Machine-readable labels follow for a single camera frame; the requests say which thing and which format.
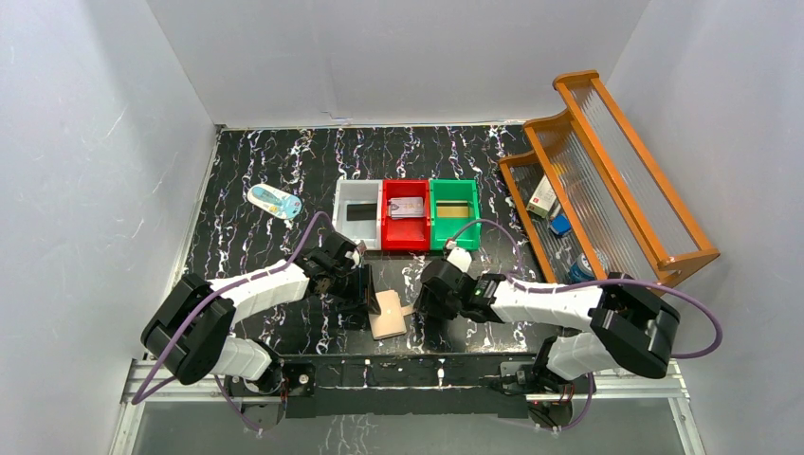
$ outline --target orange wooden shelf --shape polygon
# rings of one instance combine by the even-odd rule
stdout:
[[[545,279],[566,281],[568,250],[583,251],[598,279],[619,271],[669,286],[717,258],[597,72],[562,75],[553,86],[567,109],[526,122],[533,151],[500,160]],[[542,175],[573,227],[563,243],[525,208]]]

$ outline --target plastic storage bin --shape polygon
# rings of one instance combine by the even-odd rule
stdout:
[[[388,216],[388,201],[395,197],[421,197],[424,216],[393,219]],[[383,180],[382,182],[382,249],[429,249],[429,182],[427,180]]]
[[[335,187],[335,230],[368,249],[381,249],[382,180],[339,180]]]
[[[430,203],[430,248],[444,247],[466,223],[480,218],[477,183],[474,180],[431,180]],[[480,247],[480,224],[465,230],[458,238],[458,246],[475,250]]]

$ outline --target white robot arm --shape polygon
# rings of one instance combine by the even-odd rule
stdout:
[[[469,262],[460,248],[431,262],[422,272],[418,311],[439,319],[461,315],[477,322],[534,321],[577,329],[581,333],[574,337],[548,338],[537,357],[534,375],[552,374],[559,382],[617,367],[651,378],[667,373],[679,314],[647,289],[615,285],[556,292],[562,285],[501,274],[475,280],[466,274]]]

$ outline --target floor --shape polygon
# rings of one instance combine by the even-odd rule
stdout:
[[[448,178],[477,181],[483,218],[508,227],[522,248],[531,280],[541,281],[527,238],[498,171],[497,160],[530,150],[519,125],[225,131],[202,202],[186,271],[225,278],[274,264],[296,246],[317,210],[332,214],[338,179]],[[303,212],[282,221],[246,200],[267,183],[300,197]],[[484,227],[470,273],[514,265],[511,245]],[[377,290],[415,300],[426,254],[377,253]],[[374,341],[368,330],[314,297],[281,305],[239,324],[239,337],[260,337],[280,354],[426,354],[537,352],[558,328],[531,322],[477,324],[465,318],[428,324],[408,317],[403,337]]]

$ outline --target can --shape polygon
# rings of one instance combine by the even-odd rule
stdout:
[[[597,256],[597,260],[600,261],[600,265],[603,266],[603,270],[608,272],[609,261],[606,259],[606,255],[597,248],[594,249],[594,254]],[[590,282],[594,280],[594,272],[585,253],[580,253],[576,261],[570,266],[569,276],[570,282]]]

